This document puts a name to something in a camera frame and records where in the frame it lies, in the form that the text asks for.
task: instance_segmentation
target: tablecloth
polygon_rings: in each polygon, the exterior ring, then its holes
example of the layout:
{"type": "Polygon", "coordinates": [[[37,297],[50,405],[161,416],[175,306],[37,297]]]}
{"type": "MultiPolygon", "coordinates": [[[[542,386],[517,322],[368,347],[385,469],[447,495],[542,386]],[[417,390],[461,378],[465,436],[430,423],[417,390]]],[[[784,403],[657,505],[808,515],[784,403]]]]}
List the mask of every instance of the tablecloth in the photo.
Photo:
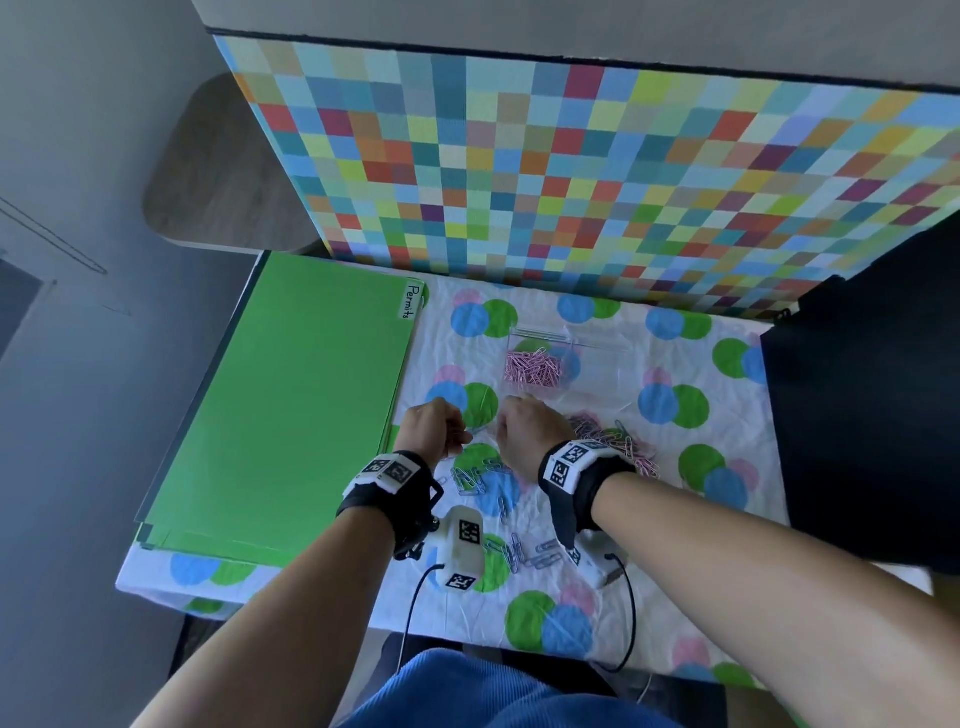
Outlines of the tablecloth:
{"type": "MultiPolygon", "coordinates": [[[[498,454],[489,425],[510,391],[502,373],[511,329],[518,327],[568,339],[567,344],[545,344],[564,359],[561,393],[548,400],[551,404],[565,414],[587,411],[604,427],[624,426],[656,452],[666,482],[787,523],[759,345],[759,335],[769,325],[469,280],[419,278],[427,283],[427,298],[395,423],[410,406],[443,396],[464,411],[475,436],[459,460],[446,460],[438,468],[445,495],[437,515],[457,503],[478,508],[488,539],[510,543],[516,534],[528,554],[553,538],[546,497],[535,485],[495,466],[498,454]],[[461,495],[451,477],[454,467],[476,467],[485,493],[461,495]]],[[[544,345],[534,334],[528,339],[528,349],[544,345]]],[[[391,563],[371,627],[403,630],[417,581],[435,558],[427,550],[419,562],[391,563]]],[[[190,614],[225,619],[277,572],[134,545],[116,585],[190,614]]],[[[649,577],[632,564],[627,573],[638,619],[629,667],[753,684],[649,577]]],[[[415,634],[607,665],[619,663],[627,650],[630,599],[623,578],[597,591],[565,559],[513,573],[496,551],[487,554],[484,578],[463,595],[441,591],[430,578],[414,612],[415,634]]]]}

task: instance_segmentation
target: label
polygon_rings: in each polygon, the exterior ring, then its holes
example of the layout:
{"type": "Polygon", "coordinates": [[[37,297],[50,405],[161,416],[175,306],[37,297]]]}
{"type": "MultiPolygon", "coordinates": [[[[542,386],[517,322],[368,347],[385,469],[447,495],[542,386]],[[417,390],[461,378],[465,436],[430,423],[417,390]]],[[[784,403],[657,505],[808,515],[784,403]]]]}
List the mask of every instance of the label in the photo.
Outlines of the label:
{"type": "Polygon", "coordinates": [[[403,301],[400,302],[400,312],[397,318],[413,321],[417,318],[422,299],[423,283],[419,280],[407,280],[407,288],[403,292],[403,301]]]}

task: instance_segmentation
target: forearm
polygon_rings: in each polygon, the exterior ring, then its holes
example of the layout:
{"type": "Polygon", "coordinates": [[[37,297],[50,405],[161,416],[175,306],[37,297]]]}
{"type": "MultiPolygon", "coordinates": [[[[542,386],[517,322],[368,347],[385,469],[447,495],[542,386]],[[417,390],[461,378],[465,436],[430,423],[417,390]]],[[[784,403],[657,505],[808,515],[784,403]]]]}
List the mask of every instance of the forearm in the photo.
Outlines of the forearm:
{"type": "Polygon", "coordinates": [[[347,510],[177,672],[134,728],[326,725],[393,549],[381,512],[347,510]]]}
{"type": "Polygon", "coordinates": [[[946,725],[960,714],[960,629],[895,577],[632,474],[611,477],[592,513],[695,624],[812,725],[946,725]]]}

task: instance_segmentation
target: person's left arm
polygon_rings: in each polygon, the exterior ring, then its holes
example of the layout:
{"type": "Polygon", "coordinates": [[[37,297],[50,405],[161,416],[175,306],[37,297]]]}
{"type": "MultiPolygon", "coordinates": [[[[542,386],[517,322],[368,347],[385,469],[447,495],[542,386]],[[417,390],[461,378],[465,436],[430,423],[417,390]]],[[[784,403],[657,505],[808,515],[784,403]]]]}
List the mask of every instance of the person's left arm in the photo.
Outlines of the person's left arm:
{"type": "MultiPolygon", "coordinates": [[[[396,449],[432,471],[469,439],[459,410],[437,399],[407,411],[396,449]]],[[[380,510],[344,511],[180,668],[133,728],[329,724],[395,545],[380,510]]]]}

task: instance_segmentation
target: wooden surface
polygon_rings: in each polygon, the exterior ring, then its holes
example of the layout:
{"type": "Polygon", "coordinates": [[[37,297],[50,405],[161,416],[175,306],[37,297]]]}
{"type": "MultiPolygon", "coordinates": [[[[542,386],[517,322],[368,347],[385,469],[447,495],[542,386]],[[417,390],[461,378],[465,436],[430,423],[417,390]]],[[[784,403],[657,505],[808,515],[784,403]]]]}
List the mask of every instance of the wooden surface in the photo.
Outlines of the wooden surface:
{"type": "Polygon", "coordinates": [[[301,253],[320,239],[230,74],[193,94],[144,194],[143,214],[179,245],[301,253]]]}

